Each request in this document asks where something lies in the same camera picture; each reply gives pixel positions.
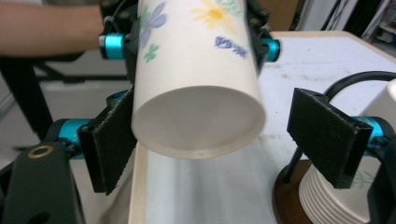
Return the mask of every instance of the white table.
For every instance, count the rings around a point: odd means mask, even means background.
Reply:
[[[296,145],[287,133],[294,88],[324,92],[334,81],[359,72],[396,72],[396,60],[343,32],[274,33],[282,42],[276,63],[259,83],[267,121],[260,136],[234,153],[208,160],[168,158],[136,148],[130,223],[276,223],[271,193]],[[332,103],[354,116],[385,87],[364,82]]]

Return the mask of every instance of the flower drawing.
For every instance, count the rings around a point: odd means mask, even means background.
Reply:
[[[152,29],[159,28],[166,23],[166,14],[161,14],[163,8],[165,7],[165,2],[159,4],[152,13],[149,12],[149,7],[144,6],[141,22],[140,22],[140,39],[139,45],[143,49],[149,42],[149,37],[151,35]]]
[[[209,30],[222,27],[230,34],[236,34],[233,26],[233,17],[227,7],[217,4],[212,0],[202,0],[205,7],[196,7],[191,12],[195,15],[196,21],[203,21]]]
[[[218,36],[215,39],[215,47],[218,49],[233,49],[233,52],[243,59],[246,59],[248,56],[248,51],[242,48],[241,46],[236,45],[231,39],[224,38],[222,36]]]

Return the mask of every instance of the green leaf drawing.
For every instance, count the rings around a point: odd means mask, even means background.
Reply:
[[[155,57],[157,56],[155,53],[155,51],[159,48],[159,45],[150,45],[148,48],[148,52],[145,54],[145,59],[146,59],[146,63],[148,63],[149,61],[155,59]]]
[[[239,4],[236,3],[236,0],[216,0],[216,3],[225,7],[225,10],[233,16],[239,16],[242,14],[242,10],[239,7]]]
[[[141,16],[141,19],[140,19],[141,20],[140,21],[140,25],[141,26],[145,26],[146,23],[148,22],[148,14],[149,14],[149,7],[147,5],[145,5],[143,7],[142,16]]]

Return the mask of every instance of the brass screw hole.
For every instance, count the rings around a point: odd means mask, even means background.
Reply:
[[[123,19],[127,19],[130,15],[131,13],[129,11],[123,11],[121,12],[120,17]]]
[[[31,150],[27,156],[31,159],[37,159],[49,155],[53,151],[52,146],[42,146]]]

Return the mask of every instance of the purple flower drawing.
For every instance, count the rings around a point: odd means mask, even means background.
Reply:
[[[154,11],[150,13],[149,7],[147,5],[144,6],[140,22],[141,33],[139,45],[141,49],[149,42],[152,29],[159,28],[166,23],[166,14],[161,14],[164,7],[165,2],[159,4]]]

